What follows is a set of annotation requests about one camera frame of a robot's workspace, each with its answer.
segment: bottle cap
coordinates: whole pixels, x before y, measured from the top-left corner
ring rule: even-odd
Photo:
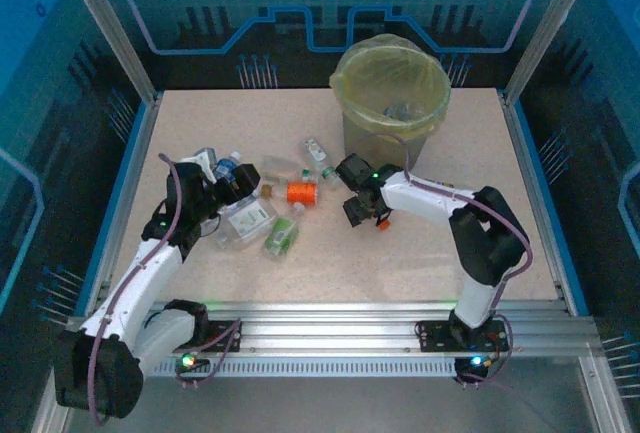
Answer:
[[[294,203],[293,204],[293,209],[296,213],[298,213],[299,215],[301,215],[302,213],[304,213],[304,210],[306,210],[305,206],[302,203]]]
[[[260,196],[263,198],[271,198],[272,194],[273,187],[271,185],[262,185],[262,188],[260,188]]]

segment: green label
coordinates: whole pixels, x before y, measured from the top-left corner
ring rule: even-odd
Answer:
[[[269,238],[264,242],[264,246],[275,255],[283,255],[289,250],[297,236],[298,228],[295,222],[286,218],[278,218]]]

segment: glass panel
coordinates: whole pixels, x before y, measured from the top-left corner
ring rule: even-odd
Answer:
[[[0,430],[20,432],[140,99],[82,0],[1,0],[0,45]]]
[[[549,2],[111,1],[160,89],[327,86],[348,46],[385,32],[438,57],[454,86],[502,87]]]
[[[589,310],[628,328],[640,318],[637,180],[619,196],[640,154],[639,3],[577,0],[521,98]]]

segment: white robotic arm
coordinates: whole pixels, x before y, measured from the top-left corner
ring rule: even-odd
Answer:
[[[201,237],[201,225],[258,186],[260,176],[253,165],[237,166],[231,181],[216,181],[214,165],[212,149],[174,165],[177,179],[167,178],[167,198],[145,226],[125,275],[79,331],[64,331],[58,337],[54,372],[60,405],[124,418],[135,406],[144,379],[162,358],[186,343],[203,343],[209,326],[204,305],[174,300],[153,322],[145,327],[142,323]],[[174,218],[177,223],[171,226]]]
[[[451,314],[451,331],[461,346],[468,347],[474,333],[489,319],[503,278],[518,264],[525,247],[504,224],[465,198],[506,218],[526,238],[502,195],[490,187],[473,192],[419,179],[393,165],[375,171],[357,155],[342,161],[336,172],[358,194],[344,204],[352,226],[368,218],[379,224],[392,210],[449,225],[466,273],[462,295]]]

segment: beige tabletop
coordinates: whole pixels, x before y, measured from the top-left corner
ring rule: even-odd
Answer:
[[[112,284],[126,271],[144,225],[166,195],[168,168],[158,153],[177,161],[211,146],[219,158],[238,150],[243,162],[256,165],[264,154],[303,162],[299,143],[310,135],[334,166],[344,158],[341,112],[329,89],[165,92]],[[509,283],[504,298],[557,298],[494,89],[453,90],[447,117],[413,173],[474,190],[498,188],[535,255],[531,269]],[[303,216],[285,262],[260,255],[262,242],[240,252],[220,251],[212,238],[203,238],[158,299],[398,302],[459,296],[464,273],[447,227],[396,211],[384,232],[373,222],[351,228],[342,210],[351,196],[346,187],[322,188],[320,195],[318,206]],[[288,209],[277,199],[272,204],[281,213]]]

